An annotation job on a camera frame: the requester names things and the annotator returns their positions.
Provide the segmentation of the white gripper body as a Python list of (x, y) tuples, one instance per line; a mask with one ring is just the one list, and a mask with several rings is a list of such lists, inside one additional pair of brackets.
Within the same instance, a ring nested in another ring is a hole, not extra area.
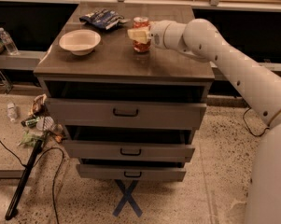
[(175, 21), (154, 21), (150, 25), (149, 38), (151, 44), (158, 49), (172, 49), (174, 40), (172, 39), (171, 28)]

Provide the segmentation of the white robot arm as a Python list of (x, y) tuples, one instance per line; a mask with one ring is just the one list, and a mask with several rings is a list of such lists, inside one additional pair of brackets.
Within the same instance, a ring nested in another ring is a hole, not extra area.
[(261, 139), (252, 168), (245, 224), (281, 224), (281, 77), (230, 45), (204, 19), (187, 24), (154, 21), (132, 28), (130, 39), (214, 63), (270, 131)]

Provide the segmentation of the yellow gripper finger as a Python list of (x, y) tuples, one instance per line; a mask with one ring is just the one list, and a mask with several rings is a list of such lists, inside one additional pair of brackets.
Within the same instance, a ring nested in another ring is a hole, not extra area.
[(128, 37), (133, 41), (139, 42), (141, 44), (147, 44), (150, 41), (149, 28), (140, 27), (140, 28), (129, 29)]

